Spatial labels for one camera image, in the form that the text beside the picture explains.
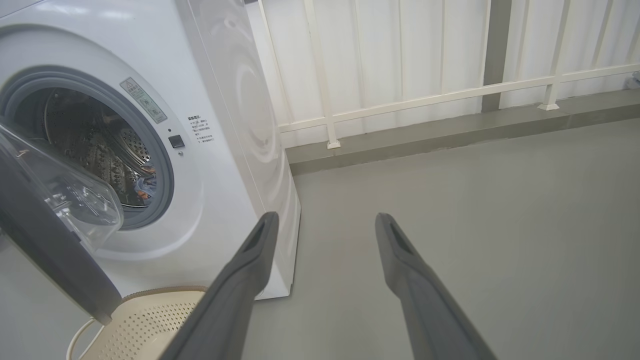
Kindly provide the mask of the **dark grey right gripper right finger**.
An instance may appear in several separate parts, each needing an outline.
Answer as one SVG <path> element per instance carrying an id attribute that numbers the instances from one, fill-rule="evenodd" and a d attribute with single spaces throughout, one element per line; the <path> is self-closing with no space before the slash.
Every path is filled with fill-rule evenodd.
<path id="1" fill-rule="evenodd" d="M 495 354 L 388 213 L 375 217 L 387 287 L 399 298 L 416 360 L 494 360 Z"/>

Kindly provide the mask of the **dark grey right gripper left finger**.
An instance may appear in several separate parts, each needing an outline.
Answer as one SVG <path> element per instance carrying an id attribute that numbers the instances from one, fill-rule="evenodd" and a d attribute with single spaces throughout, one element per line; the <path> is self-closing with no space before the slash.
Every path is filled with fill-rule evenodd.
<path id="1" fill-rule="evenodd" d="M 240 360 L 256 296 L 269 282 L 279 215 L 263 214 L 222 269 L 161 360 Z"/>

